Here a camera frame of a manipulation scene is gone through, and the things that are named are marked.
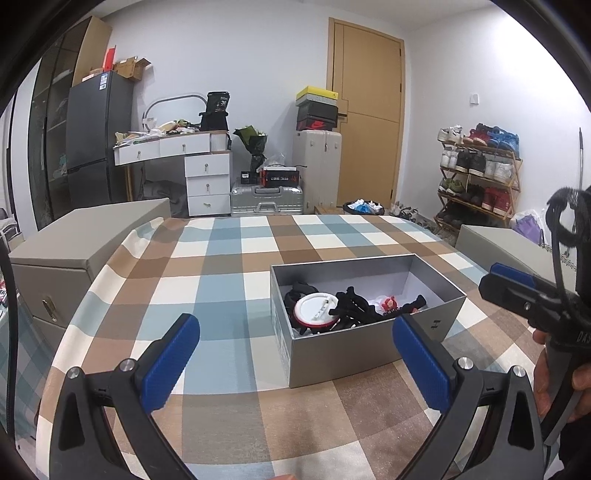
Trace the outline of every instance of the wooden door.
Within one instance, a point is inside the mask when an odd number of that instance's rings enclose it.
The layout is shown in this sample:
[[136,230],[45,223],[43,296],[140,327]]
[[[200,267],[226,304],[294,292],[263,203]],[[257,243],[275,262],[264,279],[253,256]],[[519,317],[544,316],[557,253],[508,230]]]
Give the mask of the wooden door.
[[400,166],[404,43],[331,19],[328,87],[339,93],[343,135],[338,202],[363,198],[389,208]]

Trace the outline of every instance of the purple bag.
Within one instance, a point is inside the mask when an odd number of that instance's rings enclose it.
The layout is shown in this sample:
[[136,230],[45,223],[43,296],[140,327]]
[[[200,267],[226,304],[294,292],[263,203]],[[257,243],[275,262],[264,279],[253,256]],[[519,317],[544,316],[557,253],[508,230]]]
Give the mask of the purple bag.
[[517,220],[513,230],[528,240],[531,240],[536,245],[543,245],[544,243],[544,232],[532,215],[527,215]]

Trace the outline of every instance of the shoe rack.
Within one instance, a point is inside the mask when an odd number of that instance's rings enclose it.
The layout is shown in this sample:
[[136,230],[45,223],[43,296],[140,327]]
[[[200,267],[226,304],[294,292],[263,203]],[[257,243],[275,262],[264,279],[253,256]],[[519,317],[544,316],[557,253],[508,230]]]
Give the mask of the shoe rack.
[[[459,203],[461,205],[465,205],[477,212],[485,213],[493,218],[496,218],[497,220],[502,221],[505,228],[509,228],[509,221],[513,218],[513,215],[515,215],[515,213],[516,213],[517,199],[519,198],[519,194],[521,193],[521,182],[519,181],[519,171],[521,169],[521,166],[523,165],[523,160],[520,158],[516,158],[515,154],[510,150],[501,150],[499,148],[481,147],[479,145],[464,145],[464,144],[459,144],[459,143],[455,143],[455,142],[451,142],[451,141],[442,141],[441,143],[443,144],[444,147],[445,146],[452,146],[452,147],[456,147],[457,150],[469,150],[469,151],[481,152],[483,154],[494,155],[495,157],[508,158],[509,160],[511,160],[511,163],[513,164],[513,175],[508,183],[504,183],[504,182],[501,182],[501,181],[498,181],[495,179],[487,179],[486,177],[480,177],[478,175],[465,173],[465,172],[462,172],[459,170],[455,170],[454,168],[440,167],[441,175],[443,176],[444,179],[455,179],[456,175],[463,175],[463,176],[467,177],[466,181],[464,182],[466,190],[468,188],[468,185],[470,185],[470,184],[482,183],[482,185],[490,185],[491,187],[496,187],[498,189],[508,191],[509,198],[511,199],[511,206],[510,206],[509,210],[507,210],[506,214],[499,215],[498,213],[491,212],[490,210],[486,210],[482,207],[474,205],[473,203],[465,202],[464,200],[462,200],[458,196],[453,196],[453,195],[450,195],[447,193],[442,193],[442,192],[438,191],[437,195],[439,197],[439,200],[441,201],[441,204],[443,205],[443,208],[441,209],[441,211],[439,213],[441,213],[442,211],[445,210],[445,207],[448,202],[455,202],[455,203]],[[439,228],[451,229],[455,232],[459,231],[459,228],[456,228],[453,225],[443,222],[437,216],[434,217],[434,220]]]

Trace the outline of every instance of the human hand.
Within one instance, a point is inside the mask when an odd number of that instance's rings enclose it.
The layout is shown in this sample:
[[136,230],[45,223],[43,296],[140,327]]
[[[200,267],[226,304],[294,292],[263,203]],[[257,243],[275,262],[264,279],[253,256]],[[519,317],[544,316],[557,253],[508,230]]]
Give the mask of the human hand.
[[[535,330],[533,333],[534,342],[545,345],[548,334]],[[581,399],[574,408],[573,414],[569,417],[569,423],[572,423],[585,415],[591,413],[591,364],[585,364],[576,369],[572,379],[573,389],[582,391]],[[544,417],[552,405],[548,386],[550,385],[550,371],[548,370],[548,361],[546,350],[542,350],[538,362],[534,369],[534,398],[538,407],[538,415]]]

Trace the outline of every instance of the white desk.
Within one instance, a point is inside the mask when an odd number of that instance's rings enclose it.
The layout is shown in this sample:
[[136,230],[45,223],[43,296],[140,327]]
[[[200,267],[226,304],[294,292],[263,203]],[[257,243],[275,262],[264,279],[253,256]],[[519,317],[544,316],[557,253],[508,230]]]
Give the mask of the white desk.
[[230,162],[228,132],[172,135],[115,148],[115,165],[184,157],[189,215],[230,213]]

